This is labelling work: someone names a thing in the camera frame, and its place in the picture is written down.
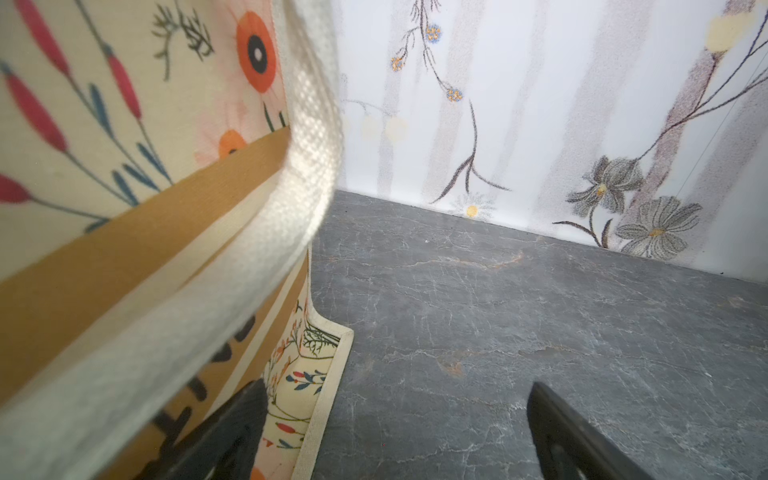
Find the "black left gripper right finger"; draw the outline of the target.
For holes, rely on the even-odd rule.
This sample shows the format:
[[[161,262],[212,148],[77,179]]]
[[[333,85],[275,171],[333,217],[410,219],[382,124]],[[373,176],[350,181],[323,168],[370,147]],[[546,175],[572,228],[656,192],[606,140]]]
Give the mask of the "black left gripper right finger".
[[[532,385],[527,420],[546,480],[652,479],[543,382]]]

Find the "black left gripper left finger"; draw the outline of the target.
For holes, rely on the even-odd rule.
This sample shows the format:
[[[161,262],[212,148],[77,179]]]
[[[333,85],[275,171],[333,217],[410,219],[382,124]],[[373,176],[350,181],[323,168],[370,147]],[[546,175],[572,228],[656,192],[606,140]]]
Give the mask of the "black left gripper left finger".
[[[248,479],[267,413],[264,381],[252,381],[138,477]]]

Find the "cream floral grocery tote bag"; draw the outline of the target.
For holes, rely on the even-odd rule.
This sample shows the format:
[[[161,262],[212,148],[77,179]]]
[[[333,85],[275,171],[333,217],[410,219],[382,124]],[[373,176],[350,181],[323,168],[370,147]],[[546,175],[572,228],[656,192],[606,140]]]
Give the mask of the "cream floral grocery tote bag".
[[[3,478],[140,479],[259,379],[248,479],[311,476],[337,80],[327,1],[2,3]]]

